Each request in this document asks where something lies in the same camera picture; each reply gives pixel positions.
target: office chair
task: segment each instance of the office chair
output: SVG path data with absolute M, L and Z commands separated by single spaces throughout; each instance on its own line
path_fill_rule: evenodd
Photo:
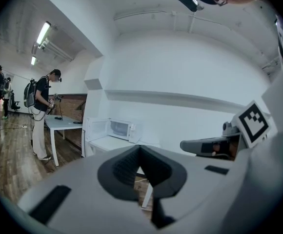
M 11 96 L 10 96 L 10 108 L 13 111 L 14 114 L 18 114 L 18 116 L 20 116 L 19 112 L 17 112 L 18 109 L 20 109 L 20 107 L 18 106 L 20 101 L 15 101 L 15 94 L 14 93 L 11 93 Z

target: ceiling light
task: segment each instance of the ceiling light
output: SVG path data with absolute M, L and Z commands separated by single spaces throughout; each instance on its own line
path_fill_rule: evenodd
M 35 58 L 35 57 L 32 57 L 32 60 L 31 60 L 31 65 L 34 65 L 34 63 L 35 63 L 35 60 L 36 60 L 36 58 Z
M 38 44 L 42 43 L 42 41 L 44 39 L 44 36 L 45 36 L 47 30 L 49 29 L 49 27 L 50 27 L 50 23 L 49 22 L 44 23 L 44 26 L 43 26 L 42 30 L 40 31 L 39 37 L 38 37 L 38 39 L 36 41 Z

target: microwave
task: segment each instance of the microwave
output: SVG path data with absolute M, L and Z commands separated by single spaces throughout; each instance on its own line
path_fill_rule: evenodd
M 105 136 L 113 136 L 137 143 L 142 137 L 142 124 L 136 121 L 118 119 L 87 118 L 85 140 L 92 141 Z

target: sneaker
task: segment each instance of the sneaker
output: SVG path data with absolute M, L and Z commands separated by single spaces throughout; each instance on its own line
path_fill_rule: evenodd
M 39 160 L 50 160 L 51 158 L 51 155 L 47 155 L 45 158 L 39 158 Z

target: black slot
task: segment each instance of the black slot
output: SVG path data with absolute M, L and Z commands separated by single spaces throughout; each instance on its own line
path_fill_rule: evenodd
M 223 174 L 223 175 L 226 175 L 229 171 L 229 169 L 217 167 L 217 166 L 207 166 L 205 169 L 208 171 L 211 171 L 217 174 Z
M 56 212 L 71 189 L 64 185 L 56 186 L 30 213 L 29 215 L 42 224 L 46 224 Z

